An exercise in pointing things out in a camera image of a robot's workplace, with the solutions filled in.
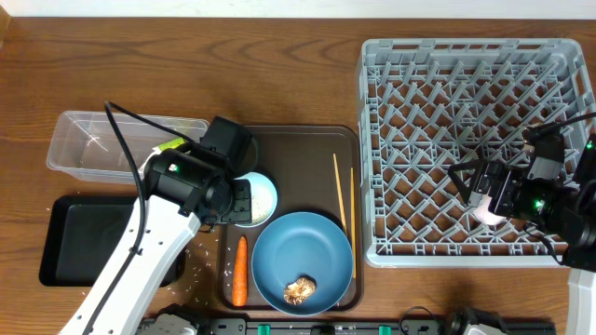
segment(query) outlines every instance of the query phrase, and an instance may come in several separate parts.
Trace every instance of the black tray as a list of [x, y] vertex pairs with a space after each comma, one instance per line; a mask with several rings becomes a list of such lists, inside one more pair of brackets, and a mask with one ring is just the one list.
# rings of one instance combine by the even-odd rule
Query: black tray
[[[249, 130], [260, 145], [261, 157], [256, 172], [270, 177], [278, 188], [278, 207], [271, 219], [260, 226], [254, 228], [222, 226], [216, 291], [219, 300], [230, 309], [271, 311], [273, 307], [261, 296], [252, 280], [251, 254], [254, 243], [269, 222], [295, 211], [317, 212], [342, 226], [333, 154], [337, 154], [345, 223], [351, 235], [350, 168], [354, 168], [355, 202], [359, 204], [359, 142], [356, 134], [347, 127], [254, 126], [249, 127]], [[364, 292], [359, 206], [356, 206], [355, 226], [356, 279], [352, 279], [344, 297], [330, 311], [347, 311], [356, 307]], [[234, 271], [237, 243], [242, 235], [245, 235], [249, 242], [249, 296], [245, 306], [236, 307], [232, 304], [233, 276], [224, 275], [224, 271]]]
[[[47, 229], [39, 281], [49, 287], [91, 287], [129, 223], [134, 196], [63, 196]], [[168, 269], [161, 286], [175, 281], [184, 256]]]

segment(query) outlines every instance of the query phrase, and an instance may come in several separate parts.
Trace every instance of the wooden table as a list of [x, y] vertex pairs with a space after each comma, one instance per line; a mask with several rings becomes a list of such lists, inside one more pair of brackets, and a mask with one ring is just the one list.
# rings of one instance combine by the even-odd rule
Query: wooden table
[[[366, 39], [574, 38], [594, 79], [595, 32], [596, 21], [15, 18], [0, 49], [0, 333], [56, 333], [88, 292], [46, 288], [37, 279], [53, 202], [65, 194], [134, 193], [46, 167], [61, 112], [100, 111], [109, 99], [144, 114], [356, 130], [355, 64]], [[202, 236], [201, 247], [193, 242], [188, 265], [205, 267], [202, 275], [187, 272], [172, 289], [160, 289], [149, 312], [173, 302], [208, 314], [225, 311], [213, 293], [214, 269], [205, 265], [215, 263], [215, 238]], [[321, 317], [397, 319], [414, 305], [439, 315], [470, 305], [550, 319], [563, 333], [568, 275], [567, 269], [367, 267], [360, 305]], [[185, 292], [194, 280], [198, 285]]]

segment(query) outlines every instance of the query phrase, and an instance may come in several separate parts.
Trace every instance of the carrot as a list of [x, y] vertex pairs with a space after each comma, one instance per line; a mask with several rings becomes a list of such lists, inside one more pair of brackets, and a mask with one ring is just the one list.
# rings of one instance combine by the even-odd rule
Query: carrot
[[246, 236], [242, 236], [238, 241], [236, 263], [234, 264], [234, 280], [232, 281], [232, 303], [235, 306], [244, 306], [249, 298], [248, 266], [249, 244], [246, 241]]

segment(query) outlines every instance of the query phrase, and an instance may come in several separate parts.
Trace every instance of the chopstick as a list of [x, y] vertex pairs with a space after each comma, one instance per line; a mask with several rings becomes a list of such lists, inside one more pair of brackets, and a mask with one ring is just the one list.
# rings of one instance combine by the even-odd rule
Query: chopstick
[[345, 213], [344, 213], [344, 198], [342, 197], [342, 185], [339, 182], [339, 170], [337, 169], [337, 156], [333, 154], [333, 163], [335, 164], [335, 183], [337, 184], [337, 197], [339, 198], [339, 211], [342, 217], [342, 226], [344, 227], [345, 236], [347, 236], [347, 228], [345, 227]]
[[356, 210], [354, 207], [354, 168], [350, 168], [350, 236], [352, 237], [352, 258], [354, 259], [354, 271], [352, 278], [356, 278]]

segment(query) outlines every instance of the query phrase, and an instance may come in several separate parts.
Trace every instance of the blue bowl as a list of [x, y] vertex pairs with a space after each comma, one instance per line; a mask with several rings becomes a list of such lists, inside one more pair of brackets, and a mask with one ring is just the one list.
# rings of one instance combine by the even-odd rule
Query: blue bowl
[[[342, 299], [352, 279], [352, 249], [344, 232], [318, 214], [296, 212], [271, 222], [252, 252], [252, 277], [263, 298], [290, 315], [315, 315]], [[284, 289], [307, 276], [317, 290], [305, 302], [292, 305]]]

